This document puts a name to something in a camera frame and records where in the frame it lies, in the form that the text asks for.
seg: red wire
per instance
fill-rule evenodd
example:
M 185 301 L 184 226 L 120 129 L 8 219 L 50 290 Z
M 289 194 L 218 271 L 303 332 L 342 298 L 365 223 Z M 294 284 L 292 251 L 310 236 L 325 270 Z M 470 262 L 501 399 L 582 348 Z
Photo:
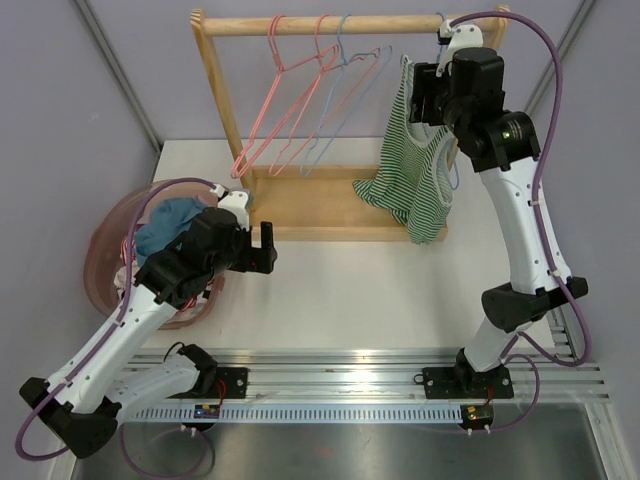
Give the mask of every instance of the red wire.
M 484 402 L 483 407 L 486 407 L 487 405 L 489 405 L 489 403 L 491 403 L 491 400 L 493 400 L 493 387 L 489 387 L 487 389 L 487 393 L 488 393 L 487 401 Z
M 218 395 L 220 396 L 220 402 L 218 403 L 218 412 L 220 412 L 220 409 L 222 408 L 222 402 L 224 402 L 224 399 L 227 396 L 227 384 L 224 383 L 224 380 L 219 380 L 217 387 L 218 387 Z

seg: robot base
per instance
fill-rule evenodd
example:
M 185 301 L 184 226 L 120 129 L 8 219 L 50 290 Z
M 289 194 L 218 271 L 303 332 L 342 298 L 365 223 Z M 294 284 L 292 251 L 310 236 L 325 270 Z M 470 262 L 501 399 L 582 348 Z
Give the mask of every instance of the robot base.
M 489 390 L 494 399 L 514 397 L 511 376 L 507 367 L 500 365 L 487 372 L 475 372 L 460 350 L 453 367 L 427 367 L 422 369 L 424 393 L 428 400 L 488 399 Z

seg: blue hanger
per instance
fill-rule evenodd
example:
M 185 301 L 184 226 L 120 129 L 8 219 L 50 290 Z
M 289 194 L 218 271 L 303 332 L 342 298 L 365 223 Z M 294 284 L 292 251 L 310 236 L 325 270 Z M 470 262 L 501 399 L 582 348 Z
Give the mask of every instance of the blue hanger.
M 442 17 L 442 21 L 445 22 L 447 20 L 447 16 L 442 13 L 442 12 L 437 12 L 438 15 L 440 15 Z M 438 51 L 438 56 L 436 57 L 436 62 L 440 62 L 440 57 L 442 56 L 442 50 L 444 49 L 444 45 L 440 45 L 440 51 Z M 424 126 L 424 123 L 422 124 L 422 128 L 424 129 L 424 134 L 429 137 L 429 133 L 427 132 L 427 128 Z M 447 151 L 446 155 L 440 155 L 440 158 L 438 158 L 438 162 L 440 162 L 440 167 L 443 168 L 446 173 L 445 177 L 447 178 L 447 182 L 449 182 L 449 186 L 451 187 L 451 190 L 457 190 L 460 187 L 460 172 L 458 172 L 458 162 L 456 162 L 456 159 L 453 159 L 453 170 L 456 172 L 456 184 L 453 185 L 451 183 L 451 176 L 449 175 L 449 169 L 447 168 L 447 158 L 449 158 L 449 155 L 451 155 L 451 152 L 453 151 L 453 146 L 455 145 L 455 142 L 451 142 L 451 147 L 449 148 L 449 150 Z
M 338 45 L 340 46 L 340 56 L 341 56 L 340 73 L 338 74 L 338 76 L 334 80 L 333 85 L 331 86 L 331 90 L 329 90 L 329 96 L 327 98 L 327 103 L 324 106 L 324 111 L 322 112 L 322 117 L 320 118 L 320 122 L 318 124 L 318 129 L 316 130 L 316 136 L 313 139 L 313 144 L 307 150 L 307 154 L 305 155 L 304 159 L 302 160 L 302 163 L 300 164 L 300 173 L 305 177 L 307 177 L 307 176 L 309 176 L 309 174 L 311 174 L 311 172 L 313 171 L 315 166 L 318 164 L 320 159 L 324 156 L 324 154 L 327 151 L 327 149 L 329 148 L 329 146 L 333 143 L 335 138 L 338 136 L 338 133 L 340 133 L 340 130 L 342 130 L 342 128 L 347 123 L 347 121 L 351 117 L 351 114 L 353 114 L 353 112 L 355 112 L 357 110 L 357 108 L 360 105 L 360 102 L 362 101 L 364 96 L 371 89 L 373 84 L 376 82 L 376 80 L 378 79 L 378 77 L 380 76 L 382 71 L 385 69 L 385 67 L 387 66 L 387 64 L 391 60 L 391 56 L 392 56 L 392 53 L 393 53 L 393 49 L 392 49 L 391 45 L 387 45 L 386 47 L 382 47 L 378 52 L 355 53 L 347 60 L 347 58 L 345 56 L 345 52 L 344 52 L 344 47 L 342 45 L 342 26 L 344 25 L 345 20 L 350 16 L 351 16 L 351 14 L 347 13 L 344 17 L 342 17 L 342 20 L 340 21 L 340 25 L 338 26 L 338 34 L 337 34 L 338 38 L 337 38 L 337 41 L 338 41 Z M 369 81 L 369 84 L 364 88 L 364 90 L 362 91 L 362 93 L 360 94 L 360 96 L 358 97 L 356 102 L 351 107 L 351 110 L 349 110 L 349 113 L 347 113 L 345 118 L 342 120 L 342 123 L 338 126 L 338 128 L 335 130 L 335 132 L 333 132 L 333 135 L 331 136 L 331 138 L 329 138 L 329 141 L 323 147 L 323 149 L 320 152 L 320 154 L 318 155 L 318 157 L 305 170 L 305 165 L 309 161 L 309 156 L 311 155 L 311 151 L 314 148 L 316 148 L 316 146 L 318 145 L 318 142 L 320 140 L 319 136 L 320 136 L 320 132 L 322 130 L 322 125 L 325 122 L 325 119 L 326 119 L 326 117 L 328 115 L 329 107 L 331 106 L 331 100 L 332 100 L 332 97 L 333 97 L 333 93 L 334 93 L 336 87 L 338 86 L 338 84 L 342 81 L 342 78 L 344 76 L 345 67 L 347 65 L 349 65 L 349 63 L 351 63 L 356 57 L 372 56 L 374 58 L 378 58 L 378 56 L 381 55 L 382 52 L 385 51 L 385 50 L 389 52 L 388 58 L 385 60 L 385 62 L 382 64 L 382 66 L 378 69 L 376 74 L 371 78 L 371 80 Z

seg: striped shirt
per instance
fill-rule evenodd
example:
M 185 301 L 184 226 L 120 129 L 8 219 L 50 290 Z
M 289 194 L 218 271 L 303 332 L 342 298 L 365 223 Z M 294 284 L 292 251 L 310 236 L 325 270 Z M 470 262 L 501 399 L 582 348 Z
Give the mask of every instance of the striped shirt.
M 453 145 L 447 127 L 409 123 L 413 63 L 402 58 L 402 82 L 380 149 L 380 169 L 374 180 L 355 180 L 360 198 L 390 210 L 406 225 L 413 243 L 431 243 L 445 224 L 453 192 L 446 156 Z

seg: black mounting bracket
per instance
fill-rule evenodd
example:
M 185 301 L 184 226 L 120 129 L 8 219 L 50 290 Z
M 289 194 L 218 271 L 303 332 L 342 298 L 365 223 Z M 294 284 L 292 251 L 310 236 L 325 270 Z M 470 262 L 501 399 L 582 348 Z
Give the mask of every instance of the black mounting bracket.
M 510 399 L 514 397 L 509 369 L 500 365 L 475 372 L 460 350 L 452 367 L 426 367 L 414 382 L 424 386 L 428 400 Z
M 203 393 L 185 392 L 174 395 L 171 398 L 202 398 L 219 399 L 218 383 L 224 381 L 227 387 L 226 400 L 242 400 L 247 398 L 247 384 L 249 383 L 249 369 L 243 367 L 218 367 L 214 381 L 208 391 Z

